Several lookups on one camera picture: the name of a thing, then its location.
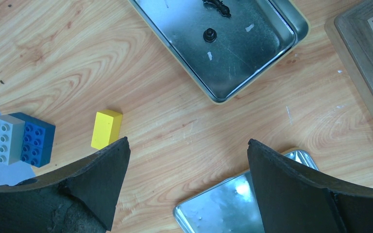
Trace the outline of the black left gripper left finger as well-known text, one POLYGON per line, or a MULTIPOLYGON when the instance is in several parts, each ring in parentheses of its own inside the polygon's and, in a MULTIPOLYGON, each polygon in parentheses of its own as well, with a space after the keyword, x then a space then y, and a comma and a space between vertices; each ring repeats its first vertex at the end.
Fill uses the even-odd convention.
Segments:
POLYGON ((104 233, 130 160, 126 137, 16 185, 0 185, 0 233, 104 233))

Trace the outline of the wooden chess board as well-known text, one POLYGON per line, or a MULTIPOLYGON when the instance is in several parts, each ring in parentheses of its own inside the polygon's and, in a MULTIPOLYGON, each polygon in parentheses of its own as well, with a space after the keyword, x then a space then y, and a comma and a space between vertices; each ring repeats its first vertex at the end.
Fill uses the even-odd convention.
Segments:
POLYGON ((329 18, 324 28, 373 117, 373 0, 329 18))

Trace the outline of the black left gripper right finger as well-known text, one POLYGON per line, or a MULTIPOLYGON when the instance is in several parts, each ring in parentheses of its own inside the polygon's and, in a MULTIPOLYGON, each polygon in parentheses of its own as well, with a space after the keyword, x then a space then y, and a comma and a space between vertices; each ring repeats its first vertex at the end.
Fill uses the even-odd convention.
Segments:
POLYGON ((293 161, 251 139, 247 156, 267 233, 373 233, 373 188, 293 161))

